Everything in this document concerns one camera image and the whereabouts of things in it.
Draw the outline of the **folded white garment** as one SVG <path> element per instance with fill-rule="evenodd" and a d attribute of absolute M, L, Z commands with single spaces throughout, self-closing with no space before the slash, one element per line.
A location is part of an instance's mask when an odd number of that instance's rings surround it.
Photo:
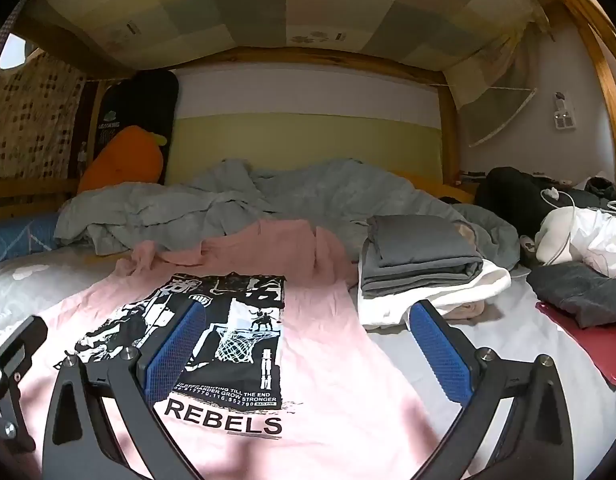
<path fill-rule="evenodd" d="M 497 296 L 511 285 L 508 270 L 484 259 L 482 272 L 468 284 L 421 287 L 395 295 L 366 298 L 363 296 L 360 286 L 362 248 L 357 262 L 357 312 L 359 321 L 364 327 L 377 328 L 399 325 L 406 319 L 406 313 L 410 307 L 421 300 L 429 301 L 442 315 L 449 314 L 452 318 L 472 318 L 475 315 L 473 311 L 464 310 L 458 313 L 456 309 L 466 304 L 474 304 L 474 302 Z"/>

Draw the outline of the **grey-green rumpled blanket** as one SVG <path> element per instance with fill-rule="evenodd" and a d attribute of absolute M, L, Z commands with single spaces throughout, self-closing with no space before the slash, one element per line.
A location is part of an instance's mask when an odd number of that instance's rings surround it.
<path fill-rule="evenodd" d="M 84 192 L 63 206 L 54 237 L 62 245 L 88 242 L 99 255 L 125 252 L 145 240 L 185 250 L 261 219 L 304 219 L 334 233 L 356 258 L 366 219 L 388 214 L 463 222 L 486 259 L 508 270 L 520 260 L 516 229 L 492 212 L 444 203 L 396 174 L 353 159 L 296 170 L 255 170 L 228 159 L 188 183 L 124 183 Z"/>

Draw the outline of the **folded dark grey garment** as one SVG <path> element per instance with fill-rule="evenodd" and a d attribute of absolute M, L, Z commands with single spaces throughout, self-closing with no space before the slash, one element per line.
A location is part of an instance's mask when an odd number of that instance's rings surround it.
<path fill-rule="evenodd" d="M 468 284 L 484 264 L 471 235 L 462 222 L 426 214 L 370 218 L 360 256 L 363 296 Z"/>

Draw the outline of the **pink printed t-shirt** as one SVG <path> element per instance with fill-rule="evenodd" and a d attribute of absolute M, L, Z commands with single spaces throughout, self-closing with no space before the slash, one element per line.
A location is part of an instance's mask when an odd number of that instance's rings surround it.
<path fill-rule="evenodd" d="M 408 380 L 362 327 L 356 271 L 331 232 L 259 221 L 184 252 L 151 242 L 43 313 L 22 383 L 41 442 L 61 360 L 110 358 L 201 299 L 207 330 L 156 413 L 209 479 L 408 479 L 437 440 Z"/>

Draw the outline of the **wooden bunk bed frame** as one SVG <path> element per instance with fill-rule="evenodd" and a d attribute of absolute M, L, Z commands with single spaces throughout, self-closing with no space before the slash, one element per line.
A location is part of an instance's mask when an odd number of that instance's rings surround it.
<path fill-rule="evenodd" d="M 92 163 L 103 96 L 113 84 L 148 70 L 75 65 L 26 32 L 30 0 L 0 0 L 0 70 L 44 51 L 87 78 L 77 110 L 65 179 L 0 180 L 0 220 L 49 212 L 77 193 Z M 535 96 L 495 136 L 471 144 L 441 72 L 340 50 L 236 47 L 170 70 L 179 81 L 165 181 L 186 180 L 221 159 L 261 168 L 292 169 L 335 157 L 355 157 L 422 185 L 434 194 L 460 184 L 466 151 L 501 138 L 521 140 L 521 124 L 549 90 L 547 70 L 594 80 L 594 95 L 610 129 L 616 178 L 616 27 L 596 0 L 537 0 L 546 18 L 534 32 Z"/>

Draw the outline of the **blue patterned pillow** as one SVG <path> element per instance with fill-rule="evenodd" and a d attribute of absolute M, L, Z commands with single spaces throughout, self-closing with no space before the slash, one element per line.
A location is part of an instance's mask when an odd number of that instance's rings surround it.
<path fill-rule="evenodd" d="M 54 231 L 58 214 L 0 221 L 0 263 L 58 248 Z"/>

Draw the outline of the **dark grey sweater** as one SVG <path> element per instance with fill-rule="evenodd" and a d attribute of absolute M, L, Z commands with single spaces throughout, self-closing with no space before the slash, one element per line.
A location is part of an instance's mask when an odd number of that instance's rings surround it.
<path fill-rule="evenodd" d="M 540 301 L 572 316 L 580 328 L 616 324 L 616 278 L 585 263 L 537 266 L 526 281 Z"/>

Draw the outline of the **black clothing pile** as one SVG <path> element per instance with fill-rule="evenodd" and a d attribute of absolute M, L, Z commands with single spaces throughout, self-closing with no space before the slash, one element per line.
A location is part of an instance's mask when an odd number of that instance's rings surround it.
<path fill-rule="evenodd" d="M 604 178 L 593 177 L 578 190 L 548 177 L 525 174 L 512 167 L 498 167 L 491 169 L 479 183 L 474 204 L 512 224 L 518 234 L 534 237 L 543 219 L 553 210 L 541 196 L 543 190 L 551 188 L 560 192 L 557 200 L 549 200 L 557 207 L 572 204 L 565 194 L 580 208 L 606 209 L 611 200 L 616 200 L 616 185 Z"/>

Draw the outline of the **white plush bundle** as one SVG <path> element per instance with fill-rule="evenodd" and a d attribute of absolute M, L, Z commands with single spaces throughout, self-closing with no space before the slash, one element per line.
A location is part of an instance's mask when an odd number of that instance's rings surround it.
<path fill-rule="evenodd" d="M 582 262 L 616 278 L 616 216 L 609 212 L 577 207 L 552 210 L 541 223 L 535 246 L 540 263 Z"/>

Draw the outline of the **wall power socket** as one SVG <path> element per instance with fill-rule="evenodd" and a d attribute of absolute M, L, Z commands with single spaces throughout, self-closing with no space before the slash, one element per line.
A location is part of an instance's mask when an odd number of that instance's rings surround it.
<path fill-rule="evenodd" d="M 553 101 L 555 106 L 553 113 L 555 128 L 558 130 L 575 129 L 575 117 L 567 96 L 563 92 L 555 92 Z"/>

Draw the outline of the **patterned side curtain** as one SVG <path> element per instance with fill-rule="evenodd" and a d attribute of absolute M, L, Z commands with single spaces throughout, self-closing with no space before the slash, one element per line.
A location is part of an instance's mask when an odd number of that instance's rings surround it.
<path fill-rule="evenodd" d="M 0 70 L 0 180 L 65 179 L 86 75 L 41 51 Z"/>

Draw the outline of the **orange plush pillow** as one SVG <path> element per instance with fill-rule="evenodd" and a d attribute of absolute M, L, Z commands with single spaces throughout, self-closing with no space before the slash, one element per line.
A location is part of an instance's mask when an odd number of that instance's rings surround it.
<path fill-rule="evenodd" d="M 80 178 L 77 193 L 122 183 L 157 183 L 165 161 L 157 136 L 138 127 L 123 128 Z"/>

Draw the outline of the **grey printed bed sheet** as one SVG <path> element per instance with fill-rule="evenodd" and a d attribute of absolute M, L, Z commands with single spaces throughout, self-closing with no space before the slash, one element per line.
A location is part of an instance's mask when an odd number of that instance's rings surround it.
<path fill-rule="evenodd" d="M 0 332 L 105 278 L 113 256 L 64 248 L 0 263 Z M 540 354 L 555 360 L 573 431 L 575 476 L 616 479 L 616 387 L 560 326 L 536 309 L 536 296 L 521 272 L 484 314 L 458 328 L 475 347 L 503 359 L 530 362 Z"/>

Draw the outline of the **red flat laptop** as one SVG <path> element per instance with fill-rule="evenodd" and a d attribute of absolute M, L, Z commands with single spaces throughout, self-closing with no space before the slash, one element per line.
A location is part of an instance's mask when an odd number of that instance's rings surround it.
<path fill-rule="evenodd" d="M 576 341 L 604 379 L 616 387 L 616 324 L 580 328 L 571 316 L 548 304 L 537 302 L 536 309 Z"/>

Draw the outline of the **checkered overhead mattress cover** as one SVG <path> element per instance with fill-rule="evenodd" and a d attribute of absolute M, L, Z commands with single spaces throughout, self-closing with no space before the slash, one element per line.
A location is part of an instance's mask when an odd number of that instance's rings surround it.
<path fill-rule="evenodd" d="M 535 96 L 537 0 L 30 0 L 26 32 L 88 70 L 149 70 L 236 47 L 361 53 L 444 74 L 471 144 Z"/>

